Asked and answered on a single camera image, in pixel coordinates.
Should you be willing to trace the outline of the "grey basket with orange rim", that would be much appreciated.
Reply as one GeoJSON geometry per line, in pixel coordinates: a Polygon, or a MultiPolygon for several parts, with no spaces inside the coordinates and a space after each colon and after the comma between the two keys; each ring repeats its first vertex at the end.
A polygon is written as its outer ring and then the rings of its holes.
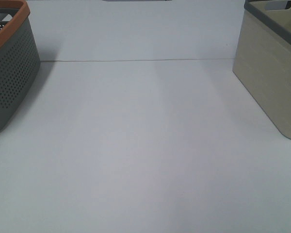
{"type": "Polygon", "coordinates": [[[0,0],[0,131],[15,114],[40,68],[40,57],[24,0],[0,0]]]}

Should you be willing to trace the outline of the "beige plastic storage bin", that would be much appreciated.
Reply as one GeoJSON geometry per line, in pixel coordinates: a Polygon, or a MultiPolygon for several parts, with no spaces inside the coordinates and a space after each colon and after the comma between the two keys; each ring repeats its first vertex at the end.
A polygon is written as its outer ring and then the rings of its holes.
{"type": "Polygon", "coordinates": [[[291,0],[247,0],[232,71],[291,139],[291,0]]]}

